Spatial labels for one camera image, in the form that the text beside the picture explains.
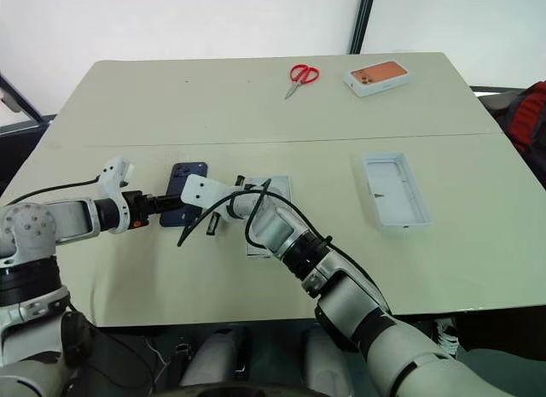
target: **floor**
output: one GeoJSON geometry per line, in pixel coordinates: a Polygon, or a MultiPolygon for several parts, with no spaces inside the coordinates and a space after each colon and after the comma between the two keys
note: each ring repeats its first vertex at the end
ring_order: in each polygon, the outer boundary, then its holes
{"type": "MultiPolygon", "coordinates": [[[[314,324],[311,319],[251,322],[245,324],[253,333],[253,352],[250,382],[276,382],[291,385],[301,384],[300,338],[301,333],[314,324]]],[[[196,349],[214,330],[222,324],[191,324],[155,329],[151,336],[158,350],[166,359],[174,347],[181,342],[190,342],[196,349]]],[[[130,344],[147,361],[154,365],[155,357],[145,344],[144,338],[135,333],[117,335],[130,344]]],[[[493,350],[460,350],[457,358],[467,364],[486,381],[519,397],[544,396],[546,390],[546,362],[518,358],[493,350]]],[[[367,366],[360,354],[346,353],[357,397],[376,397],[367,366]]],[[[107,338],[96,339],[96,350],[90,364],[106,372],[114,381],[124,385],[135,385],[146,379],[142,363],[123,348],[107,338]]],[[[165,376],[158,381],[161,391],[165,376]]],[[[113,386],[102,375],[86,370],[78,386],[68,396],[145,396],[148,385],[140,389],[126,390],[113,386]]]]}

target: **smartphone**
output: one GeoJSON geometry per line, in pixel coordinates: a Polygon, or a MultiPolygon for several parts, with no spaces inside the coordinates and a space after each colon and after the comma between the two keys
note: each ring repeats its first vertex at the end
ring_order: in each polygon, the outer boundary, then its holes
{"type": "Polygon", "coordinates": [[[408,72],[397,62],[387,61],[353,71],[351,74],[360,84],[372,85],[374,83],[380,83],[381,81],[400,77],[407,73],[408,72]]]}
{"type": "MultiPolygon", "coordinates": [[[[194,173],[195,175],[205,177],[207,169],[208,166],[205,162],[178,162],[174,164],[171,176],[169,177],[166,194],[182,194],[188,176],[194,173]]],[[[200,207],[186,205],[182,209],[162,213],[160,216],[160,225],[166,228],[191,225],[200,215],[200,207]]]]}

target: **wall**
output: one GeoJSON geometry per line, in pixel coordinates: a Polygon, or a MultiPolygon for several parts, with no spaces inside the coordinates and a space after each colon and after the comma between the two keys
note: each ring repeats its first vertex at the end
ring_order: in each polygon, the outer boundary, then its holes
{"type": "Polygon", "coordinates": [[[1,0],[0,68],[54,114],[97,60],[345,54],[358,3],[1,0]]]}
{"type": "Polygon", "coordinates": [[[471,85],[546,79],[546,0],[374,0],[362,52],[443,51],[471,85]]]}
{"type": "MultiPolygon", "coordinates": [[[[2,100],[3,93],[0,90],[0,100],[2,100]]],[[[5,126],[7,124],[14,124],[15,122],[21,122],[28,120],[28,117],[20,112],[14,113],[11,109],[8,108],[3,102],[0,102],[0,126],[5,126]]]]}

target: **scissors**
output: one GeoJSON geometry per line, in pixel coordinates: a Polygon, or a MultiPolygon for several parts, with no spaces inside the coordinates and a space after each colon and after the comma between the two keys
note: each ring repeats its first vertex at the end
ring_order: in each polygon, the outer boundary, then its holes
{"type": "Polygon", "coordinates": [[[290,90],[288,90],[284,99],[288,99],[300,85],[310,84],[313,81],[317,81],[320,73],[318,69],[314,67],[309,67],[306,64],[296,64],[290,70],[290,79],[292,80],[292,85],[290,90]]]}

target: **white table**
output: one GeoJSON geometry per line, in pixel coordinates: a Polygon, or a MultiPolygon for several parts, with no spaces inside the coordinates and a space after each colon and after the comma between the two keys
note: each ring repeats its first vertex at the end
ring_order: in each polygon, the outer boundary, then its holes
{"type": "MultiPolygon", "coordinates": [[[[293,202],[369,271],[396,314],[546,303],[546,195],[441,54],[100,62],[1,202],[91,178],[118,154],[136,165],[130,189],[155,195],[179,161],[205,161],[228,184],[239,173],[288,175],[293,202]],[[363,99],[341,82],[389,58],[414,82],[363,99]],[[297,62],[322,75],[284,101],[297,62]],[[370,151],[406,153],[433,226],[375,227],[360,164],[370,151]]],[[[96,187],[39,201],[86,195],[96,187]]],[[[74,303],[105,326],[312,316],[283,264],[246,259],[240,225],[216,237],[203,225],[183,248],[179,233],[156,219],[60,247],[74,303]]]]}
{"type": "MultiPolygon", "coordinates": [[[[288,175],[293,202],[374,277],[396,314],[546,303],[544,192],[502,134],[301,143],[39,148],[6,199],[49,184],[91,178],[110,156],[136,170],[130,189],[165,192],[173,162],[206,161],[230,183],[288,175]],[[360,157],[403,151],[433,216],[421,231],[379,231],[360,157]]],[[[43,196],[93,196],[95,188],[43,196]]],[[[157,219],[122,236],[59,248],[62,279],[99,325],[180,324],[312,316],[314,302],[278,260],[248,260],[242,226],[179,229],[157,219]]]]}
{"type": "Polygon", "coordinates": [[[55,119],[54,145],[189,145],[500,133],[440,53],[100,61],[55,119]],[[410,85],[358,98],[347,70],[396,59],[410,85]],[[288,100],[293,64],[320,79],[288,100]]]}

